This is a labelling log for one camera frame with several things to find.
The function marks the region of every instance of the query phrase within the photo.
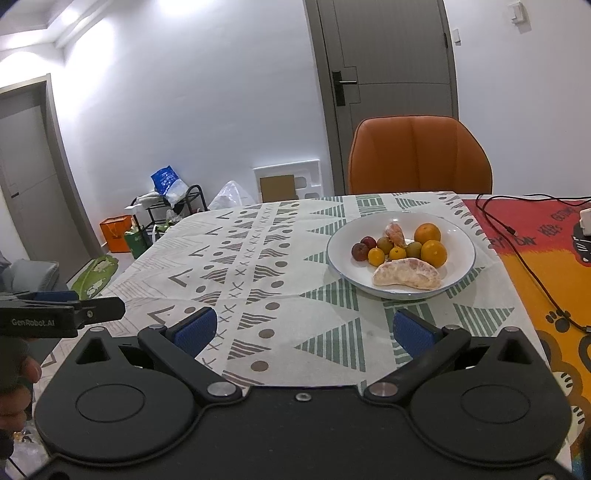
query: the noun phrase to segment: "paw print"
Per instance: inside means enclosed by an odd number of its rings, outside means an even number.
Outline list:
[[[573,379],[566,372],[552,372],[552,375],[554,375],[564,396],[568,397],[573,390]]]
[[[570,410],[573,415],[573,420],[570,423],[569,433],[566,439],[569,444],[572,445],[585,427],[585,413],[577,406],[571,406]]]
[[[570,328],[570,313],[566,310],[563,312],[563,315],[558,315],[558,312],[550,312],[546,315],[546,320],[549,323],[553,323],[556,331],[558,333],[568,332]]]

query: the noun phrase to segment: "light switch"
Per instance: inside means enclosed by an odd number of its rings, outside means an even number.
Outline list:
[[[509,5],[509,14],[511,21],[515,25],[519,25],[527,21],[525,16],[525,7],[521,2]]]
[[[462,39],[460,38],[460,30],[458,28],[454,28],[452,30],[452,42],[460,43]]]

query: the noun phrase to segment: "white bowl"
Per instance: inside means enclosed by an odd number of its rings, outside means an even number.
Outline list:
[[[354,244],[366,236],[372,236],[377,241],[384,236],[384,229],[392,221],[400,225],[407,243],[413,241],[415,230],[424,223],[433,223],[441,230],[441,242],[447,249],[447,262],[439,268],[441,288],[417,290],[402,285],[378,287],[372,281],[376,267],[366,261],[357,262],[351,256]],[[330,238],[327,254],[330,265],[353,285],[371,295],[393,300],[433,297],[463,279],[476,260],[474,244],[463,230],[443,218],[421,212],[379,212],[353,220]]]

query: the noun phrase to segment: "patterned tablecloth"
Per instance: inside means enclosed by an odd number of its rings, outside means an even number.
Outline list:
[[[219,317],[217,335],[197,360],[229,381],[243,387],[371,384],[410,360],[392,337],[401,303],[341,279],[325,252],[330,236],[347,222],[386,210],[448,219],[476,245],[475,267],[460,284],[404,307],[437,326],[456,323],[479,336],[518,326],[543,353],[503,262],[451,192],[331,197],[193,215],[104,291],[127,308],[123,321],[108,329],[114,336],[133,335],[211,306]],[[37,393],[76,341],[60,342]]]

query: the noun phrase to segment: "door handle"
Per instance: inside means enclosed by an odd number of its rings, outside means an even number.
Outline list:
[[[336,106],[345,106],[345,89],[343,85],[357,85],[357,80],[343,80],[343,75],[340,70],[333,72],[333,83],[335,84],[335,101]]]

